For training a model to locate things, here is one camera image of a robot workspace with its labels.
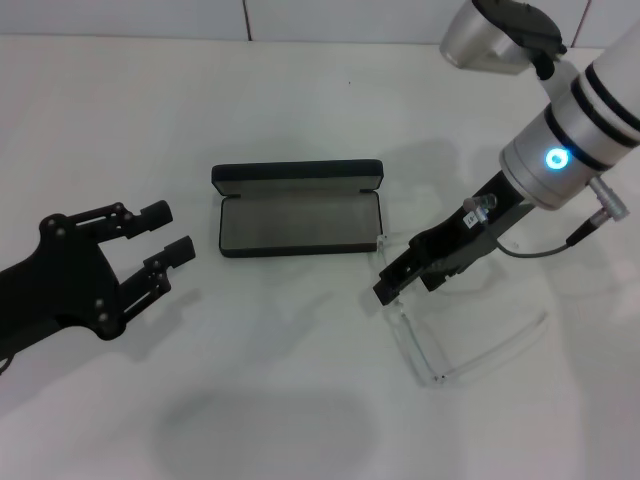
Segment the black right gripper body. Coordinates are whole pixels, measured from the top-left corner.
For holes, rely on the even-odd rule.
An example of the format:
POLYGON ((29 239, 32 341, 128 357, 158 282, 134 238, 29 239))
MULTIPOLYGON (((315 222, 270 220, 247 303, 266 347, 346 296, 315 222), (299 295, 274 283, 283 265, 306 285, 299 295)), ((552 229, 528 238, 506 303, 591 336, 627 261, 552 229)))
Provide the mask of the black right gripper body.
MULTIPOLYGON (((489 230, 500 237, 530 211, 531 205, 511 186, 502 172, 493 176, 474 197, 493 194, 495 208, 488 212, 489 230)), ((484 227, 465 221, 468 212, 460 207, 442 223, 409 241, 409 247, 425 266, 464 266, 495 249, 484 227)))

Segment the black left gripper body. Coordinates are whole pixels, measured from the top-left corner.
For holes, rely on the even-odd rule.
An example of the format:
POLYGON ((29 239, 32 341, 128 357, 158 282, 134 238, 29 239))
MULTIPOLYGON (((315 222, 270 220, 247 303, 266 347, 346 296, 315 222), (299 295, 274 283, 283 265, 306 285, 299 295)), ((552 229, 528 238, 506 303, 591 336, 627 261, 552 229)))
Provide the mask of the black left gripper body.
POLYGON ((121 335, 119 282, 98 242, 62 214, 42 220, 39 232, 36 250, 1 271, 1 356, 69 327, 87 328, 102 340, 121 335))

